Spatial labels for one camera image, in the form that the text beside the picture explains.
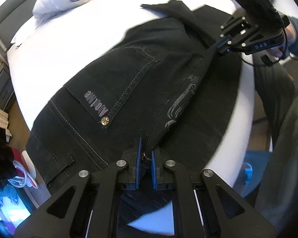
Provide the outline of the black denim pants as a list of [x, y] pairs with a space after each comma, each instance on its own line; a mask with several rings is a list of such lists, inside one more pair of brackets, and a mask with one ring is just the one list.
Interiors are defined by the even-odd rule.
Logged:
[[216, 152], [242, 66], [239, 54], [220, 56], [214, 46], [229, 15], [175, 0], [142, 10], [164, 16], [129, 29], [34, 121], [26, 150], [50, 193], [81, 170], [105, 169], [135, 141], [145, 163], [159, 146], [193, 171]]

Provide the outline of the red white bag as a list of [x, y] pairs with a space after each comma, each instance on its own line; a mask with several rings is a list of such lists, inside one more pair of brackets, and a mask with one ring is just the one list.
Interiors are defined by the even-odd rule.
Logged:
[[13, 165], [17, 172], [17, 175], [8, 181], [16, 188], [33, 187], [38, 189], [36, 182], [36, 169], [26, 151], [19, 152], [17, 149], [12, 148], [14, 155]]

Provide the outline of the black garment hanging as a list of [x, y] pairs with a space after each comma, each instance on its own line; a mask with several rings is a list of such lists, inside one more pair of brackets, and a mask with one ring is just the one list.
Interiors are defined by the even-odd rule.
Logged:
[[13, 164], [14, 154], [6, 140], [6, 130], [0, 128], [0, 181], [12, 179], [16, 176]]

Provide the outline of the dark bedside table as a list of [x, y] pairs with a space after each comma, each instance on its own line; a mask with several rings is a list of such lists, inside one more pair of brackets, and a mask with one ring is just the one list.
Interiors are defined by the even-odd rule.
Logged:
[[3, 63], [0, 66], [0, 109], [5, 111], [14, 95], [9, 68]]

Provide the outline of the grey upholstered headboard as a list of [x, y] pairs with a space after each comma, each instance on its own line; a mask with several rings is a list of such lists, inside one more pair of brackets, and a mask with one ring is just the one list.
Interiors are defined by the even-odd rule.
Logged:
[[0, 47], [10, 49], [11, 41], [20, 27], [32, 17], [36, 0], [7, 0], [0, 6]]

